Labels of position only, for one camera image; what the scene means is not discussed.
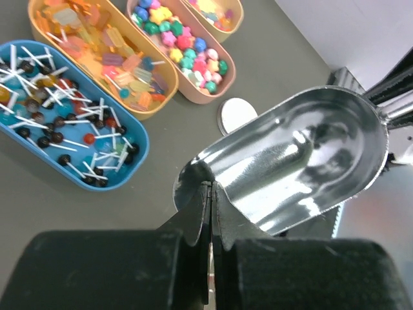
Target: beige container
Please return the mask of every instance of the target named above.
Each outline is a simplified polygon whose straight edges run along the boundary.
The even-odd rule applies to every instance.
[[[198,18],[201,24],[209,31],[210,34],[220,43],[228,39],[228,37],[233,34],[235,31],[238,30],[240,24],[244,19],[244,9],[241,4],[240,0],[204,0],[204,1],[212,1],[216,6],[226,9],[231,9],[234,13],[234,18],[232,19],[232,23],[234,25],[231,31],[222,31],[215,27],[215,25],[211,25],[208,20],[205,18],[204,15],[200,11],[198,11],[194,6],[192,6],[188,0],[182,0],[191,10],[192,13]]]
[[[122,36],[128,39],[133,45],[135,45],[139,51],[142,51],[144,55],[150,56],[154,61],[165,61],[165,64],[157,66],[157,72],[159,72],[165,79],[168,85],[168,92],[165,94],[166,99],[160,106],[149,111],[139,111],[130,108],[125,105],[119,98],[118,95],[114,95],[97,79],[97,77],[91,75],[88,71],[83,70],[83,67],[72,57],[70,57],[64,50],[62,50],[58,44],[52,41],[37,25],[35,17],[36,12],[44,6],[43,0],[29,0],[28,2],[28,15],[30,19],[30,24],[32,27],[32,33],[36,41],[44,42],[46,44],[52,45],[54,48],[58,49],[60,53],[64,54],[71,62],[73,62],[77,67],[79,67],[85,74],[90,76],[96,84],[98,84],[104,91],[110,94],[115,100],[117,100],[125,109],[127,109],[132,115],[134,115],[139,120],[148,119],[153,116],[156,112],[161,110],[172,96],[177,92],[178,89],[178,76],[175,70],[175,65],[168,57],[166,57],[158,48],[143,35],[142,32],[137,31],[133,27],[128,19],[109,1],[109,0],[99,0],[99,4],[102,9],[109,11],[112,14],[110,24],[116,27]]]
[[[142,33],[145,34],[141,29],[139,29],[135,23],[132,21],[132,13],[135,6],[138,4],[139,0],[128,0],[126,5],[126,14],[131,20],[131,23]],[[193,36],[201,37],[207,43],[208,48],[213,48],[218,52],[219,58],[225,60],[228,63],[228,72],[225,74],[222,82],[217,87],[217,92],[213,95],[204,94],[199,91],[194,84],[189,81],[189,79],[183,75],[180,68],[176,66],[178,78],[179,78],[179,91],[184,95],[189,101],[204,105],[210,103],[212,100],[221,97],[228,88],[233,84],[236,77],[236,69],[234,61],[228,52],[218,43],[217,40],[205,29],[205,27],[197,20],[195,15],[191,13],[189,8],[184,4],[182,0],[159,0],[159,2],[168,7],[171,12],[178,16],[181,22],[185,26],[191,28],[191,33]]]

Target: gray table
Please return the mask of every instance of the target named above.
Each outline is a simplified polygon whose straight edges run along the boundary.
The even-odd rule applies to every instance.
[[[116,0],[122,12],[125,0]],[[150,154],[122,188],[86,192],[0,134],[0,291],[30,239],[52,229],[153,229],[175,213],[172,184],[183,165],[221,135],[218,105],[237,96],[258,114],[308,87],[325,83],[329,69],[274,0],[243,1],[245,20],[224,46],[237,79],[206,106],[181,94],[144,122]],[[3,1],[0,42],[31,39],[27,1]]]

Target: silver scoop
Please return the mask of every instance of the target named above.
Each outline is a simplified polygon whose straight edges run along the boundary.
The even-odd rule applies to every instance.
[[[271,235],[307,221],[373,184],[387,159],[387,123],[413,110],[407,101],[377,108],[334,86],[296,94],[189,161],[174,184],[175,206],[216,180]]]

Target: blue container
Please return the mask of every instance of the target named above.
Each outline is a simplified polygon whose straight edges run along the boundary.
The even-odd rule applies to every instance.
[[[62,145],[66,147],[71,147],[73,149],[77,149],[77,152],[70,152],[67,150],[62,150],[54,147],[48,147],[45,149],[48,156],[44,155],[37,147],[33,146],[29,141],[25,140],[21,136],[15,133],[14,129],[9,129],[8,125],[4,125],[0,123],[0,129],[13,140],[20,143],[23,147],[28,149],[30,152],[35,154],[37,157],[41,158],[43,161],[48,163],[54,169],[59,171],[63,176],[67,177],[68,179],[72,180],[75,184],[86,189],[88,191],[109,191],[112,189],[116,189],[123,184],[125,184],[132,175],[136,172],[139,166],[143,163],[143,161],[148,156],[149,152],[149,137],[142,126],[142,124],[135,119],[132,115],[128,113],[126,109],[124,109],[120,104],[117,103],[116,100],[112,99],[108,96],[103,90],[101,90],[88,76],[82,73],[73,63],[71,63],[64,55],[60,52],[55,50],[54,48],[30,40],[19,40],[19,41],[11,41],[7,42],[0,46],[0,57],[4,60],[10,59],[10,46],[15,45],[17,49],[17,56],[19,57],[27,57],[28,55],[21,49],[21,47],[26,47],[33,55],[44,55],[46,54],[45,48],[48,48],[51,55],[53,56],[54,63],[57,68],[61,67],[68,67],[68,70],[63,74],[64,78],[68,78],[70,80],[74,80],[79,83],[79,91],[88,99],[99,101],[100,98],[105,100],[105,105],[109,107],[113,107],[115,110],[116,115],[118,116],[120,123],[127,127],[128,138],[131,138],[133,142],[137,143],[140,147],[139,154],[134,158],[134,161],[130,165],[123,165],[122,169],[111,176],[108,181],[107,187],[96,187],[93,185],[88,185],[82,181],[82,179],[70,168],[70,167],[63,167],[57,162],[57,158],[62,154],[69,154],[72,158],[71,164],[75,167],[82,167],[82,161],[92,156],[94,152],[97,152],[93,145],[90,146],[89,149],[85,149],[82,147],[77,147],[75,145],[62,143]],[[53,110],[45,110],[41,109],[41,111],[46,119],[46,123],[52,122],[53,119],[58,115],[56,108]],[[83,142],[83,136],[86,133],[94,133],[92,128],[90,130],[87,129],[87,124],[78,124],[75,126],[72,125],[65,125],[63,128],[59,129],[59,132],[65,136],[65,139],[76,141],[78,143],[85,144]],[[31,139],[36,142],[36,140],[44,136],[41,132],[41,129],[29,127],[31,130]],[[102,129],[101,134],[110,134],[110,130],[108,128]],[[105,141],[111,142],[110,138],[105,139]]]

